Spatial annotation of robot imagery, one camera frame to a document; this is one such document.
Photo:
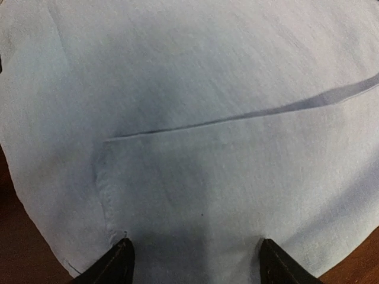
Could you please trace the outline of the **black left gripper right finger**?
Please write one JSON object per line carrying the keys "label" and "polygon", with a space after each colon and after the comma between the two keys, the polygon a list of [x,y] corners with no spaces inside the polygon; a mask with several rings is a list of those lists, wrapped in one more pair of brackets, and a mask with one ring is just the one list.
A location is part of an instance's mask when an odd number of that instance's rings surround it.
{"label": "black left gripper right finger", "polygon": [[323,284],[272,239],[261,244],[259,272],[262,284]]}

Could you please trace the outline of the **light blue long sleeve shirt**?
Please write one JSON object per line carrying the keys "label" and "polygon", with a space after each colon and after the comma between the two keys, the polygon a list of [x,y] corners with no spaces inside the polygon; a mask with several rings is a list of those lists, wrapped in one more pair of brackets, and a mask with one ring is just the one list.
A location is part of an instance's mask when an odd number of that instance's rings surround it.
{"label": "light blue long sleeve shirt", "polygon": [[378,227],[377,1],[2,1],[1,146],[71,276],[310,273]]}

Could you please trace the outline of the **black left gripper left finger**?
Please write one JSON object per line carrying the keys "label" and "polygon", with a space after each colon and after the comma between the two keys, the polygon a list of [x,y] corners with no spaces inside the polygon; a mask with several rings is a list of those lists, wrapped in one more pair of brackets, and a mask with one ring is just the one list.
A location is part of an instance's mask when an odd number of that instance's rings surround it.
{"label": "black left gripper left finger", "polygon": [[71,284],[132,284],[135,266],[134,245],[122,238],[88,270],[72,279]]}

